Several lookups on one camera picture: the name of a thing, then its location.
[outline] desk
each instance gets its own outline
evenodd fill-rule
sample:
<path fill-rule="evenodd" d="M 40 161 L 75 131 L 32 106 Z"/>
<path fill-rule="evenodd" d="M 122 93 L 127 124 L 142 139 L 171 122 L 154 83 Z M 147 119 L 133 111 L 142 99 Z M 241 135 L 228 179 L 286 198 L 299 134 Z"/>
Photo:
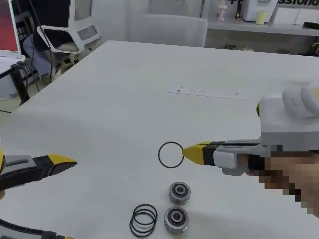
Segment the desk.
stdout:
<path fill-rule="evenodd" d="M 181 238 L 317 238 L 319 219 L 293 196 L 188 160 L 166 169 L 157 153 L 170 140 L 189 146 L 258 138 L 260 96 L 315 80 L 318 71 L 313 57 L 108 41 L 0 128 L 5 154 L 58 153 L 78 161 L 58 176 L 8 190 L 1 218 L 76 239 L 132 239 L 132 210 L 150 203 L 159 212 L 150 238 L 169 239 L 168 188 L 183 181 L 192 195 Z M 174 86 L 244 88 L 251 101 L 169 94 Z M 179 160 L 178 147 L 163 151 L 167 164 Z"/>
<path fill-rule="evenodd" d="M 3 77 L 10 75 L 12 82 L 16 88 L 17 93 L 21 101 L 24 103 L 30 99 L 26 86 L 23 83 L 23 79 L 17 69 L 11 68 L 12 65 L 16 64 L 17 62 L 24 62 L 25 56 L 22 56 L 21 59 L 10 59 L 5 57 L 0 57 L 0 79 Z"/>

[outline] bearing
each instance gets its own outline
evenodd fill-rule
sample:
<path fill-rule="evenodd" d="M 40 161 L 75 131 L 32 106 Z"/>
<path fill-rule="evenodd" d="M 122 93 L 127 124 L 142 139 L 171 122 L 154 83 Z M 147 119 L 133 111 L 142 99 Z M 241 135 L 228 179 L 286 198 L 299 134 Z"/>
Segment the bearing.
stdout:
<path fill-rule="evenodd" d="M 169 187 L 168 196 L 175 205 L 185 205 L 190 198 L 190 187 L 186 183 L 175 182 Z"/>
<path fill-rule="evenodd" d="M 181 207 L 171 207 L 165 212 L 165 228 L 173 235 L 179 235 L 186 231 L 188 221 L 188 214 Z"/>

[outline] hand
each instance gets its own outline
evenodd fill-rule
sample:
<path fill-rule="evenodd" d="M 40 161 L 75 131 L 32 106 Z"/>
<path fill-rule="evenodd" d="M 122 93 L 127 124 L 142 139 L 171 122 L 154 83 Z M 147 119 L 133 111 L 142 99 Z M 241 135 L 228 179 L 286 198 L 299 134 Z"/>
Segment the hand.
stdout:
<path fill-rule="evenodd" d="M 265 189 L 282 189 L 289 195 L 289 189 L 299 189 L 299 200 L 309 214 L 319 218 L 319 154 L 312 152 L 275 152 L 265 159 L 265 170 L 248 175 L 258 176 L 265 183 Z"/>
<path fill-rule="evenodd" d="M 0 199 L 2 199 L 5 196 L 5 191 L 0 191 Z"/>

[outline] red screen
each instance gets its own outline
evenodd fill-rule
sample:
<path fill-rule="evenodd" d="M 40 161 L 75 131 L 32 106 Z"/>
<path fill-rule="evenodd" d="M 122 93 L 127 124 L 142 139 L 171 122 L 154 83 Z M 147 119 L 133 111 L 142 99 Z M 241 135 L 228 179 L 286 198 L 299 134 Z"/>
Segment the red screen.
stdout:
<path fill-rule="evenodd" d="M 8 0 L 0 0 L 0 50 L 18 51 Z"/>

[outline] computer screen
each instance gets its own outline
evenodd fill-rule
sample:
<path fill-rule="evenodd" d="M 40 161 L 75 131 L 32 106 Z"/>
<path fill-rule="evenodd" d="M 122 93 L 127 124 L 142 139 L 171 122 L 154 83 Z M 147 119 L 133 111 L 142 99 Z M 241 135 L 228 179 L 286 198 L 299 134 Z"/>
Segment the computer screen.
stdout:
<path fill-rule="evenodd" d="M 11 0 L 0 0 L 0 56 L 20 58 Z"/>

